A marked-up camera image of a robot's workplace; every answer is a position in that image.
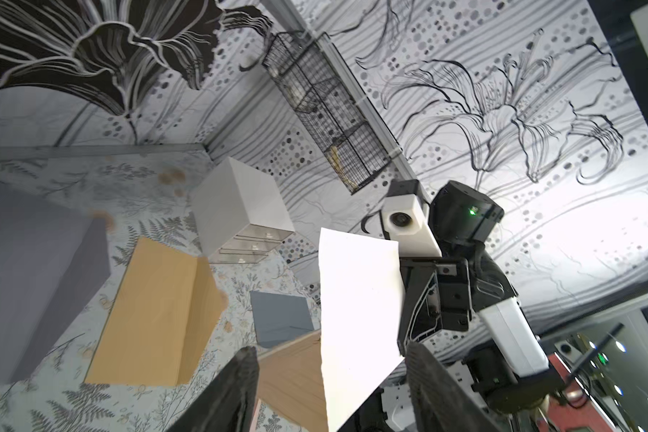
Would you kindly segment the white mini drawer cabinet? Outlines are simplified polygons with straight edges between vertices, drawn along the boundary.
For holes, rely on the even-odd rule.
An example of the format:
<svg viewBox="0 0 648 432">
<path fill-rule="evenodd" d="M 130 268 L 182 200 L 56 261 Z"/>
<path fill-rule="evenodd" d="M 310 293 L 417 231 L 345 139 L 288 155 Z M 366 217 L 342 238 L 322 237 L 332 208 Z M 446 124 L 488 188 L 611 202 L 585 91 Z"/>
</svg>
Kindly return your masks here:
<svg viewBox="0 0 648 432">
<path fill-rule="evenodd" d="M 226 158 L 190 194 L 211 264 L 256 264 L 295 232 L 272 176 Z"/>
</svg>

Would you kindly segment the pink envelope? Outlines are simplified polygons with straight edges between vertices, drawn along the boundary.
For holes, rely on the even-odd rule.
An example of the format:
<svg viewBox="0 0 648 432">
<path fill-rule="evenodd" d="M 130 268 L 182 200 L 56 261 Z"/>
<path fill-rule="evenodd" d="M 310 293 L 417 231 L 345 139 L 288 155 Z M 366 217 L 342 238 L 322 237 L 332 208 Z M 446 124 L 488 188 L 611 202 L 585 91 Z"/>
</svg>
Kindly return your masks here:
<svg viewBox="0 0 648 432">
<path fill-rule="evenodd" d="M 299 427 L 325 432 L 329 427 L 320 343 L 317 330 L 259 354 L 257 399 Z"/>
</svg>

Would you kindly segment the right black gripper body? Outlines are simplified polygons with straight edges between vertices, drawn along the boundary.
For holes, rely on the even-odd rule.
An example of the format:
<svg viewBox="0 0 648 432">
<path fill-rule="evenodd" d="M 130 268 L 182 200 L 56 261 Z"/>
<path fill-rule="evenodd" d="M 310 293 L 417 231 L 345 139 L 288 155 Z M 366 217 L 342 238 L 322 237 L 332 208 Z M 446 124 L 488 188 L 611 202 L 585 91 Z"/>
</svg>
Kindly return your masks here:
<svg viewBox="0 0 648 432">
<path fill-rule="evenodd" d="M 405 298 L 397 344 L 402 356 L 441 330 L 466 332 L 472 319 L 471 280 L 462 257 L 400 260 Z"/>
</svg>

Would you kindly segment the lilac grey envelope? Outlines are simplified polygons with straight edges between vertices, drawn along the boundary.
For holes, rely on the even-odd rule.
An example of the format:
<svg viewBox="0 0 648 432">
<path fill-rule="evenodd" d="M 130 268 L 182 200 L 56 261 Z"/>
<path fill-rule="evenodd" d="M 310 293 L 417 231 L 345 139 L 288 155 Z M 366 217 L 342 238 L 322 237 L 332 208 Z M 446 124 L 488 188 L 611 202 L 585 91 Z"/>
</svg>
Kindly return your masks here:
<svg viewBox="0 0 648 432">
<path fill-rule="evenodd" d="M 109 276 L 104 220 L 0 185 L 0 384 L 30 377 Z"/>
</svg>

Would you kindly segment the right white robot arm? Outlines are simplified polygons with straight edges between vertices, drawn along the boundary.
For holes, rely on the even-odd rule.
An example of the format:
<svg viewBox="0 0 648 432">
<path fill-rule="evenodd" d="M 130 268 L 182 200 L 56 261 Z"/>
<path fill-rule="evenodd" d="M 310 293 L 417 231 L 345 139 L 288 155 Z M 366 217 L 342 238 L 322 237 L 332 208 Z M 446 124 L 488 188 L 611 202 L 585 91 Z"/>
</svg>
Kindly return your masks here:
<svg viewBox="0 0 648 432">
<path fill-rule="evenodd" d="M 504 210 L 468 185 L 447 182 L 428 200 L 418 180 L 391 183 L 383 234 L 399 246 L 405 290 L 397 345 L 402 356 L 441 330 L 466 332 L 473 317 L 491 342 L 464 359 L 472 390 L 499 414 L 538 407 L 563 385 L 518 302 L 518 293 L 486 250 Z"/>
</svg>

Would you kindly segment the yellow kraft envelope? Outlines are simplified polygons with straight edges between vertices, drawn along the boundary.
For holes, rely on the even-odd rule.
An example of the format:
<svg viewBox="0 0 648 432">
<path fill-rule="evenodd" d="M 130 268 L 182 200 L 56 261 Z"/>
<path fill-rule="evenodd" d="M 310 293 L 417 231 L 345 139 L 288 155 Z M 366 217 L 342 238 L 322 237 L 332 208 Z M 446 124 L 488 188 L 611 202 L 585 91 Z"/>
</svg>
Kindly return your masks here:
<svg viewBox="0 0 648 432">
<path fill-rule="evenodd" d="M 139 238 L 86 383 L 190 383 L 227 305 L 206 258 Z"/>
</svg>

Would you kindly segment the dark grey envelope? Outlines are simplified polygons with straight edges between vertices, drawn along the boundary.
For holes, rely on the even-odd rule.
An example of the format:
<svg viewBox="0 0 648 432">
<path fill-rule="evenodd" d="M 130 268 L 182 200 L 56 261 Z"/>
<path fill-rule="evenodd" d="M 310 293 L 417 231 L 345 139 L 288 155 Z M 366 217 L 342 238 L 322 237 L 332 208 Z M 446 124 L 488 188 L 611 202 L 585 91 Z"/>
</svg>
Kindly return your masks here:
<svg viewBox="0 0 648 432">
<path fill-rule="evenodd" d="M 308 302 L 304 297 L 251 292 L 257 343 L 277 347 L 314 331 Z"/>
</svg>

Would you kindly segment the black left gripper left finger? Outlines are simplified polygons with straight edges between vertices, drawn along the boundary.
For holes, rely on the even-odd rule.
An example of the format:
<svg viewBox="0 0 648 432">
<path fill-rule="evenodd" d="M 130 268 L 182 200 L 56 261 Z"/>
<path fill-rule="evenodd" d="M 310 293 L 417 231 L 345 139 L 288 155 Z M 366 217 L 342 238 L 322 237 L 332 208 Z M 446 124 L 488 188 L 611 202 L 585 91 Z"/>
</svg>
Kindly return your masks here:
<svg viewBox="0 0 648 432">
<path fill-rule="evenodd" d="M 243 347 L 167 431 L 250 431 L 258 380 L 257 349 Z"/>
</svg>

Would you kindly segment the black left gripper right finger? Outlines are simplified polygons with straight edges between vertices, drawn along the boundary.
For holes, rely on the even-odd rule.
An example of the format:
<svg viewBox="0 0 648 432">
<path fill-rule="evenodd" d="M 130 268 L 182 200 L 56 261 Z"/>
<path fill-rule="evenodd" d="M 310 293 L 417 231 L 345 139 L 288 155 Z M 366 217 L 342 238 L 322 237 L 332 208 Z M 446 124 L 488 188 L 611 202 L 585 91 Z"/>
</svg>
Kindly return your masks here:
<svg viewBox="0 0 648 432">
<path fill-rule="evenodd" d="M 406 350 L 405 365 L 410 399 L 419 431 L 500 430 L 424 345 L 410 342 Z"/>
</svg>

